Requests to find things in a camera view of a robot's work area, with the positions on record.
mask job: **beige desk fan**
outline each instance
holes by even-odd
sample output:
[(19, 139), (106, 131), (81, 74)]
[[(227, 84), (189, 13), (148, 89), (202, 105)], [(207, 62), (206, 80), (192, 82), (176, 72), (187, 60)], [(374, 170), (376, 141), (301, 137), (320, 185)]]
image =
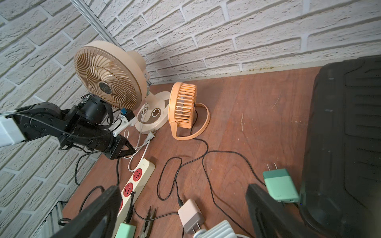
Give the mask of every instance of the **beige desk fan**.
[(139, 53), (94, 41), (78, 50), (74, 65), (87, 90), (116, 108), (135, 110), (145, 99), (147, 103), (140, 108), (135, 124), (143, 134), (159, 129), (168, 120), (170, 92), (153, 95), (149, 91), (149, 74)]
[[(172, 136), (176, 140), (190, 140), (199, 136), (208, 126), (210, 121), (210, 113), (208, 108), (199, 102), (196, 102), (197, 86), (177, 82), (173, 85), (169, 101), (168, 120), (171, 125)], [(193, 123), (195, 106), (202, 106), (207, 110), (207, 119), (204, 125), (194, 134), (190, 136), (177, 136), (177, 128), (190, 129)]]

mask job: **power strip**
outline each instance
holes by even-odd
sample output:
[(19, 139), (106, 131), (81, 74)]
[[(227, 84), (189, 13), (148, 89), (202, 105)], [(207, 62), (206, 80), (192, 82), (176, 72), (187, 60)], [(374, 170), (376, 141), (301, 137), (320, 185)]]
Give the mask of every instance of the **power strip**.
[(120, 193), (122, 195), (122, 203), (120, 204), (120, 209), (118, 212), (117, 221), (115, 223), (112, 237), (116, 236), (120, 224), (124, 222), (124, 220), (126, 219), (128, 209), (130, 208), (131, 204), (131, 192), (135, 192), (135, 203), (136, 199), (139, 197), (140, 193), (142, 192), (144, 186), (146, 185), (148, 179), (151, 177), (154, 170), (155, 165), (149, 162), (148, 160), (142, 159), (139, 162), (136, 171), (133, 173), (131, 178), (128, 180), (126, 186)]

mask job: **fan logo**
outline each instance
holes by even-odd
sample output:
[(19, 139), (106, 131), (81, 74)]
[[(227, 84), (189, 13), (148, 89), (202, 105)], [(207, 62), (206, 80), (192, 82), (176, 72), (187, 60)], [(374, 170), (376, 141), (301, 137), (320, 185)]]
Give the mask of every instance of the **fan logo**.
[(106, 83), (104, 83), (104, 82), (100, 82), (100, 83), (99, 83), (99, 87), (100, 87), (100, 89), (101, 89), (103, 92), (105, 92), (105, 93), (107, 93), (107, 94), (111, 94), (111, 88), (110, 88)]

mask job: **fan base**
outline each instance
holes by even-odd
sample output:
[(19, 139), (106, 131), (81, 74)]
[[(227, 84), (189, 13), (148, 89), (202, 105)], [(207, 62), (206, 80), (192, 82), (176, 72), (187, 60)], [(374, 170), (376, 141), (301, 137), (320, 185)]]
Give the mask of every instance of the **fan base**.
[(170, 95), (170, 92), (163, 91), (156, 95), (150, 93), (146, 97), (147, 104), (140, 108), (137, 115), (138, 122), (135, 127), (138, 131), (141, 131), (142, 134), (148, 134), (150, 131), (158, 130), (168, 121)]

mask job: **wooden table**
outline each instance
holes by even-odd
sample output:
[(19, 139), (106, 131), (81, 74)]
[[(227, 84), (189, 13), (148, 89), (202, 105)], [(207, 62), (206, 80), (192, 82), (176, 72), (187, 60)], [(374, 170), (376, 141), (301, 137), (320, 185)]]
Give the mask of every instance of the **wooden table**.
[[(278, 168), (286, 168), (299, 189), (312, 87), (319, 69), (316, 67), (189, 82), (197, 85), (197, 101), (206, 104), (211, 112), (209, 126), (199, 138), (209, 143), (209, 150), (242, 153), (261, 179), (262, 172), (268, 170), (267, 165), (275, 169), (276, 163)], [(172, 85), (154, 85), (151, 86), (151, 91), (171, 91)], [(202, 108), (197, 110), (199, 119), (195, 130), (205, 120), (205, 111)], [(139, 133), (134, 127), (128, 129), (128, 140), (135, 146)], [(186, 135), (189, 130), (182, 130), (180, 133)], [(162, 168), (170, 157), (181, 157), (185, 163), (202, 155), (205, 149), (205, 145), (196, 140), (173, 139), (168, 123), (159, 129), (145, 155), (146, 159), (156, 165), (156, 169), (136, 202), (137, 212), (145, 216), (149, 206), (157, 207), (157, 215), (176, 212), (179, 209), (176, 191), (166, 201), (160, 201), (156, 196), (157, 181)], [(142, 151), (133, 160), (133, 168), (139, 162)], [(93, 187), (102, 185), (108, 188), (114, 185), (115, 166), (116, 161), (110, 161), (102, 155), (64, 208), (64, 217), (74, 218), (78, 214), (80, 204)], [(120, 162), (120, 189), (132, 174), (127, 166), (128, 160), (123, 159)], [(168, 194), (178, 166), (178, 160), (173, 160), (167, 166), (160, 184), (162, 197)], [(212, 153), (207, 155), (205, 167), (213, 185), (216, 203), (255, 235), (245, 192), (248, 184), (258, 182), (245, 161), (230, 153)], [(213, 204), (201, 160), (183, 167), (177, 182), (182, 200), (185, 202), (192, 198), (199, 206), (206, 219), (204, 228), (210, 229), (224, 219), (229, 220)], [(94, 192), (85, 207), (99, 194), (100, 191)], [(294, 206), (287, 208), (298, 216)], [(236, 233), (247, 235), (233, 222), (229, 222)], [(137, 226), (137, 237), (143, 222), (134, 215), (131, 224)], [(179, 217), (168, 216), (154, 222), (151, 237), (180, 238), (181, 232)]]

